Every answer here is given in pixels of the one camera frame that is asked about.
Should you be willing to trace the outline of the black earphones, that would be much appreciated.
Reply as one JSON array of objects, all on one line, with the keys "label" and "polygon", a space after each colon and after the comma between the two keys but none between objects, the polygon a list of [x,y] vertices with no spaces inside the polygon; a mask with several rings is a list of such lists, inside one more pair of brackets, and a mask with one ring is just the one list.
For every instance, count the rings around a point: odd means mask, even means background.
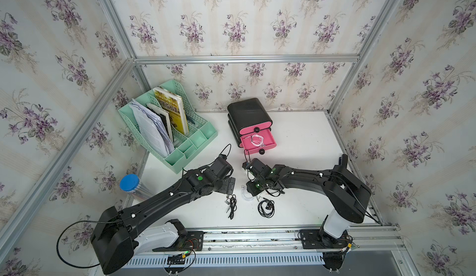
[{"label": "black earphones", "polygon": [[275,215],[275,203],[273,200],[263,198],[258,204],[258,212],[261,217],[271,219]]},{"label": "black earphones", "polygon": [[226,210],[226,213],[228,214],[228,219],[232,220],[234,218],[235,211],[238,209],[237,207],[237,198],[236,195],[229,195],[227,197],[226,203],[228,205],[228,208]]}]

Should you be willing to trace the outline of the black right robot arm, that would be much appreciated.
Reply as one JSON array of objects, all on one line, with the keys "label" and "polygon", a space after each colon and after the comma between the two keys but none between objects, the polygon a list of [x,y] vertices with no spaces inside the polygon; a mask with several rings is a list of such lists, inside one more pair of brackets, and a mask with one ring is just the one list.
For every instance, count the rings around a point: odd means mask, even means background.
[{"label": "black right robot arm", "polygon": [[348,168],[343,154],[332,169],[307,170],[286,165],[269,167],[254,158],[242,164],[252,179],[246,183],[248,193],[257,196],[284,194],[286,189],[301,189],[326,196],[333,210],[327,215],[322,232],[335,240],[342,237],[352,223],[363,223],[371,198],[370,188]]}]

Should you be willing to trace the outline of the pink top drawer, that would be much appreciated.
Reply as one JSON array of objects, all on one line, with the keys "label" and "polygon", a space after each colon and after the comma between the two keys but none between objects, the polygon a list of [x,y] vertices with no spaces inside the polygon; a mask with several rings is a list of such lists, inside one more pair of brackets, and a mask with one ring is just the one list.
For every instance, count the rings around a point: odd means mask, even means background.
[{"label": "pink top drawer", "polygon": [[240,135],[246,135],[253,132],[260,132],[261,130],[269,129],[272,126],[272,121],[265,121],[260,124],[254,124],[252,126],[243,127],[239,130]]}]

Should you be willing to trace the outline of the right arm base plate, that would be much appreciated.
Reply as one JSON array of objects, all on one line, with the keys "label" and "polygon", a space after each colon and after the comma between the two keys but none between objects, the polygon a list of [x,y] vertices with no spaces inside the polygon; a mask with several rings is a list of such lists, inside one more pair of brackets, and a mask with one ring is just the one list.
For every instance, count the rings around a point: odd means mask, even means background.
[{"label": "right arm base plate", "polygon": [[321,229],[300,230],[297,233],[304,249],[343,249],[352,246],[353,237],[344,231],[339,238],[334,238]]}]

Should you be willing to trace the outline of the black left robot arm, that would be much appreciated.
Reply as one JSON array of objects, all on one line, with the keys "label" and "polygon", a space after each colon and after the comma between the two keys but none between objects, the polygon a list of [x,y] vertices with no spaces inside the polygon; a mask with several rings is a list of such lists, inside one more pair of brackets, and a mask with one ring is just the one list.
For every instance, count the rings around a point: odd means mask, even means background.
[{"label": "black left robot arm", "polygon": [[220,154],[214,162],[189,169],[171,187],[121,211],[110,207],[103,211],[90,242],[105,275],[121,269],[144,248],[138,237],[156,221],[179,207],[213,192],[230,195],[233,167]]}]

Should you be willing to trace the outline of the white earphones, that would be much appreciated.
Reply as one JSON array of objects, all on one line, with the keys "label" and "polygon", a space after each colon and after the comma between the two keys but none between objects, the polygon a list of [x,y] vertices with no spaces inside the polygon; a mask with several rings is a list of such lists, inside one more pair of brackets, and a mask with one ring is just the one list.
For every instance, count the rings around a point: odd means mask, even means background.
[{"label": "white earphones", "polygon": [[255,147],[264,147],[265,146],[264,137],[261,136],[260,134],[251,135],[250,143]]},{"label": "white earphones", "polygon": [[251,193],[247,191],[247,188],[245,186],[241,187],[241,196],[246,202],[257,200],[256,197],[254,197]]}]

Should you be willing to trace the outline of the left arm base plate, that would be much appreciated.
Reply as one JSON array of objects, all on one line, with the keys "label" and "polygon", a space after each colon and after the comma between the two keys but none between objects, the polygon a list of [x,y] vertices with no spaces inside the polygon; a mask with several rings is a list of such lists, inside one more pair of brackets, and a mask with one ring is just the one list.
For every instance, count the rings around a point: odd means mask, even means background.
[{"label": "left arm base plate", "polygon": [[187,230],[178,219],[169,220],[167,222],[171,223],[177,229],[178,238],[169,247],[156,247],[152,249],[153,252],[186,251],[189,249],[201,251],[203,249],[203,231]]}]

